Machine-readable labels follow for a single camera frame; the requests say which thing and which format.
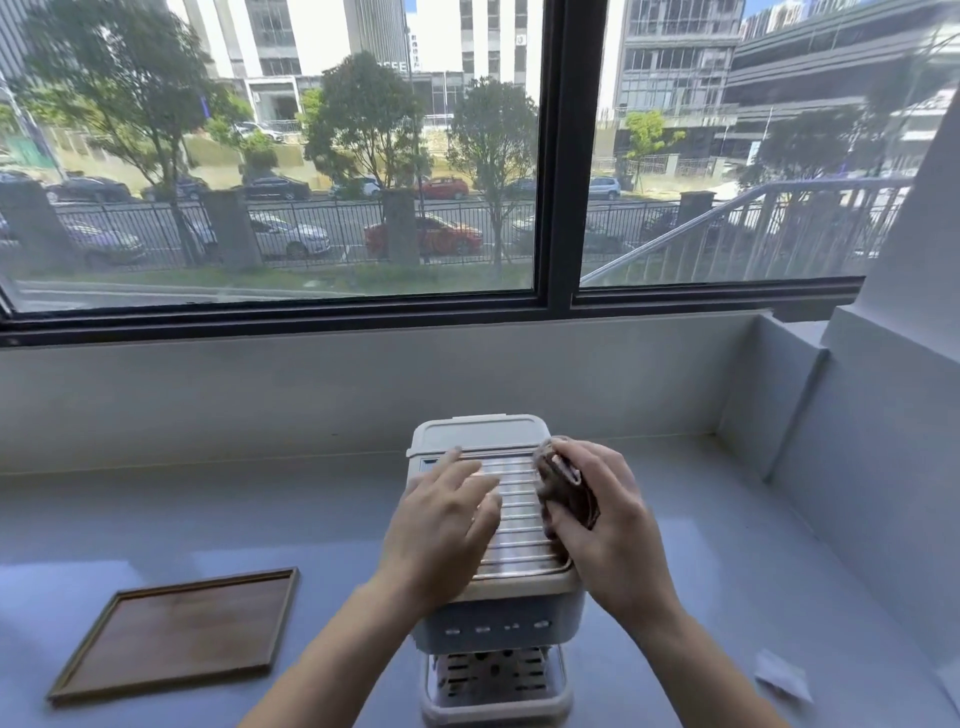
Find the metal handrail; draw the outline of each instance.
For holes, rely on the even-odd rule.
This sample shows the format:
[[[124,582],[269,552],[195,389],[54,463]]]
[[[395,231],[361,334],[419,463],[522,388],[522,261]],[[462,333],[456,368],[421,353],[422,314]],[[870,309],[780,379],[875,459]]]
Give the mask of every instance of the metal handrail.
[[[756,200],[757,198],[763,197],[768,193],[776,193],[781,195],[785,192],[830,192],[830,191],[839,191],[845,192],[848,190],[880,190],[888,189],[890,187],[908,187],[913,184],[912,177],[891,177],[891,178],[877,178],[877,177],[861,177],[854,180],[789,180],[784,182],[767,182],[766,184],[761,184],[753,189],[749,189],[746,192],[734,197],[732,200],[729,200],[722,205],[715,207],[714,209],[708,210],[702,215],[698,215],[692,220],[688,220],[682,225],[674,228],[672,231],[665,232],[663,235],[654,238],[649,243],[644,243],[638,248],[621,255],[619,258],[611,260],[609,263],[600,266],[595,271],[590,271],[585,276],[580,278],[580,285],[584,286],[590,283],[592,280],[597,280],[604,277],[611,271],[621,268],[624,265],[630,263],[633,260],[657,251],[660,248],[663,248],[671,240],[674,240],[677,237],[680,237],[685,232],[690,232],[694,228],[697,228],[704,223],[709,224],[711,220],[714,220],[722,215],[735,210],[739,207],[747,205],[748,203]]]

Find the orange car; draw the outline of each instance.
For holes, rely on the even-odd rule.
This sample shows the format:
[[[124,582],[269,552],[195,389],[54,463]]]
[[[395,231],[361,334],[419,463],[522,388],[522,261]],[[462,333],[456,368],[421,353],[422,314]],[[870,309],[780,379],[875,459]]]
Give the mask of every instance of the orange car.
[[[364,228],[367,253],[387,257],[387,226],[384,223]],[[437,215],[417,216],[417,242],[421,255],[477,255],[483,246],[483,233],[477,228],[450,223]]]
[[[456,177],[435,177],[423,181],[423,197],[426,200],[461,200],[469,193],[467,183]]]

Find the window pane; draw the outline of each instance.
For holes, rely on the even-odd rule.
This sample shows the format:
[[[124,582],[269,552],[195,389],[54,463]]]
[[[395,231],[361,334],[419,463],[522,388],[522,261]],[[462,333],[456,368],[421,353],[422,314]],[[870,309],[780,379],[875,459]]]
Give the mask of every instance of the window pane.
[[[542,0],[338,3],[0,12],[0,284],[36,310],[529,288]]]
[[[870,269],[953,97],[952,16],[766,5],[628,0],[608,17],[582,285]]]

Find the wooden tray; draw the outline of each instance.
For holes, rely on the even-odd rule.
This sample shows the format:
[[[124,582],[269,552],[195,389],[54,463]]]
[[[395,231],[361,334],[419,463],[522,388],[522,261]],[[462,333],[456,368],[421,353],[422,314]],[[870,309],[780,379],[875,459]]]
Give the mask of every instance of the wooden tray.
[[[113,595],[47,693],[117,697],[270,671],[298,571],[225,576]]]

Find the hand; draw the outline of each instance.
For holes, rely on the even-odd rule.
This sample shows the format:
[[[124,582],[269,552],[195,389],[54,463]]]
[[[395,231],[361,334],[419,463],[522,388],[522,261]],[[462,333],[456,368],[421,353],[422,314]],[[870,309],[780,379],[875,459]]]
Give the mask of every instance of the hand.
[[[500,525],[495,475],[475,474],[479,460],[444,455],[411,479],[383,540],[373,581],[387,585],[421,619],[469,583]]]
[[[559,503],[546,503],[549,520],[590,594],[634,639],[648,627],[674,619],[683,608],[660,529],[623,455],[589,442],[553,442],[580,469],[600,506],[596,524],[586,530]]]

